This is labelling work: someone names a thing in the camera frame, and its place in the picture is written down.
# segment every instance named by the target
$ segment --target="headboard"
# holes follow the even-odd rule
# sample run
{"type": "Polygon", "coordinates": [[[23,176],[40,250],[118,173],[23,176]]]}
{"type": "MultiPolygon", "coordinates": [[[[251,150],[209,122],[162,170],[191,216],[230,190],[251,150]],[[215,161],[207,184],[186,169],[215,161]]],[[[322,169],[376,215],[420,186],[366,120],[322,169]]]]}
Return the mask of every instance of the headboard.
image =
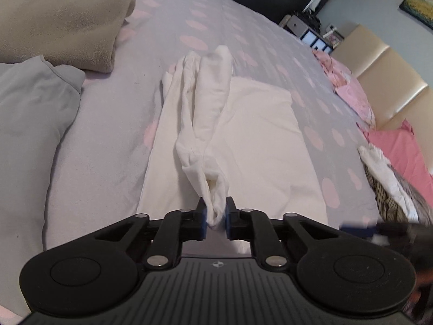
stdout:
{"type": "Polygon", "coordinates": [[[433,173],[433,90],[389,45],[358,25],[332,53],[358,78],[378,129],[412,125],[425,163],[433,173]]]}

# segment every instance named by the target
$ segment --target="white cloth fold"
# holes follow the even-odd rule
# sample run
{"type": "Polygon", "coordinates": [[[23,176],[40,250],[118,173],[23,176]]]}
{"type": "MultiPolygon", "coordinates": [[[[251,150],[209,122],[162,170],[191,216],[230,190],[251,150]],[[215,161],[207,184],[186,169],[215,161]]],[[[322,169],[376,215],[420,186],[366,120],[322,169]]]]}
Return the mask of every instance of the white cloth fold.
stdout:
{"type": "Polygon", "coordinates": [[[202,196],[217,227],[226,196],[238,208],[281,219],[296,212],[327,223],[326,206],[290,92],[232,77],[226,46],[190,52],[162,80],[165,102],[138,212],[161,218],[202,196]]]}
{"type": "Polygon", "coordinates": [[[401,207],[404,214],[408,217],[408,221],[419,222],[418,213],[412,199],[395,177],[394,172],[389,167],[391,162],[383,155],[382,150],[370,143],[368,147],[360,146],[358,152],[363,163],[369,168],[371,175],[401,207]]]}

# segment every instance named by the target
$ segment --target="bed sheet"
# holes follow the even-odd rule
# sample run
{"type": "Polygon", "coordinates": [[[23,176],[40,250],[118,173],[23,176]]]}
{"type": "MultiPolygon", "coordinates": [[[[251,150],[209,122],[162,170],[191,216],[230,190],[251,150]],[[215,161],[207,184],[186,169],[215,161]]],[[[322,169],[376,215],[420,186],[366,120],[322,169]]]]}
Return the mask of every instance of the bed sheet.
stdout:
{"type": "Polygon", "coordinates": [[[378,219],[357,152],[366,144],[360,119],[333,93],[309,47],[231,0],[137,0],[117,38],[114,71],[86,73],[77,118],[58,149],[46,247],[135,213],[162,108],[163,73],[173,72],[189,50],[203,55],[220,44],[234,57],[233,75],[291,92],[329,225],[378,219]]]}

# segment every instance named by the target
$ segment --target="wall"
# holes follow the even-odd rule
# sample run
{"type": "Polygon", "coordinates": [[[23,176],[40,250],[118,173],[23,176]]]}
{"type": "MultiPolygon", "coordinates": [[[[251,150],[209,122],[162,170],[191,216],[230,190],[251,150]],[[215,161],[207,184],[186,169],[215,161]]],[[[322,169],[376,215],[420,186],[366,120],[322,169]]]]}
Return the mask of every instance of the wall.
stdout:
{"type": "Polygon", "coordinates": [[[357,24],[372,30],[433,86],[433,30],[398,6],[403,0],[329,0],[318,17],[347,36],[357,24]]]}

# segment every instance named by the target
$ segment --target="pink cloth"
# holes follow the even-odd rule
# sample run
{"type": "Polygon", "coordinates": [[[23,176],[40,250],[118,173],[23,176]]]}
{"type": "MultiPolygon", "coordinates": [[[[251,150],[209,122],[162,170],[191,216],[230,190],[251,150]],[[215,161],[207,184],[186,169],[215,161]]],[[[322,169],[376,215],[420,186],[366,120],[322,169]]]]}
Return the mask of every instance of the pink cloth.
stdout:
{"type": "Polygon", "coordinates": [[[411,124],[404,120],[401,127],[393,131],[361,131],[369,143],[380,148],[394,169],[433,206],[433,177],[424,163],[411,124]]]}
{"type": "Polygon", "coordinates": [[[371,127],[376,127],[376,119],[367,95],[358,82],[345,65],[334,60],[327,53],[320,50],[313,50],[314,55],[319,60],[323,71],[328,79],[334,85],[334,90],[340,98],[342,98],[361,119],[371,127]]]}

